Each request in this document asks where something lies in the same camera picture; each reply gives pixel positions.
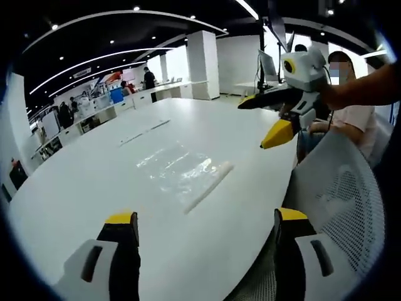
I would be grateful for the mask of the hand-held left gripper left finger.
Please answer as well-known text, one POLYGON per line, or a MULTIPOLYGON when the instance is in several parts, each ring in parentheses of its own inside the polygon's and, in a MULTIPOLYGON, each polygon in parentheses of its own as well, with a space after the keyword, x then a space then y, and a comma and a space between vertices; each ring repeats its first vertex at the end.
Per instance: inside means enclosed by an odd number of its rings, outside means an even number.
POLYGON ((56 292, 62 300, 139 300, 138 249, 137 213, 111 215, 65 261, 56 292))

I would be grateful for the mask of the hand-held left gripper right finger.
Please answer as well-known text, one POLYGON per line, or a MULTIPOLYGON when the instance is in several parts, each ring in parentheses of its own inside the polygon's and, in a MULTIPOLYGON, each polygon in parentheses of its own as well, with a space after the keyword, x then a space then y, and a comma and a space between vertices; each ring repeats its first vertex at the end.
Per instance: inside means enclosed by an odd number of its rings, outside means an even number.
POLYGON ((341 250, 307 215, 274 210, 276 300, 341 300, 341 250))

